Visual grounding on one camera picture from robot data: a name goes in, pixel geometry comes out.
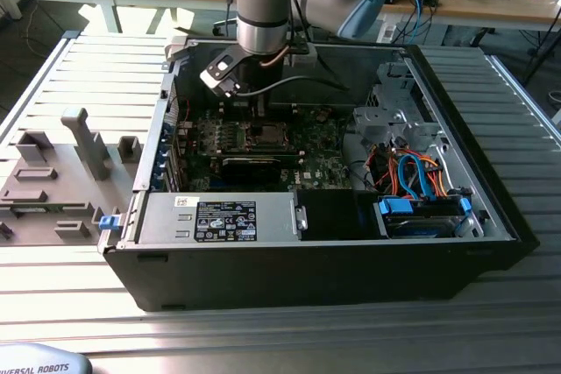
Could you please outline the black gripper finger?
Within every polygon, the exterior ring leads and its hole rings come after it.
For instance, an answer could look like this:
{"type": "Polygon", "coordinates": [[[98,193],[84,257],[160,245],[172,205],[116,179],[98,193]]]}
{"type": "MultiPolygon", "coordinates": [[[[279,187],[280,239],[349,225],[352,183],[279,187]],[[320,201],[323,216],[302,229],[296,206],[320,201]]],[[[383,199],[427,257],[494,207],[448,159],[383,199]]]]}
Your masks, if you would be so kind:
{"type": "Polygon", "coordinates": [[[250,125],[253,128],[262,127],[267,123],[269,95],[252,96],[249,101],[249,110],[251,115],[250,125]]]}

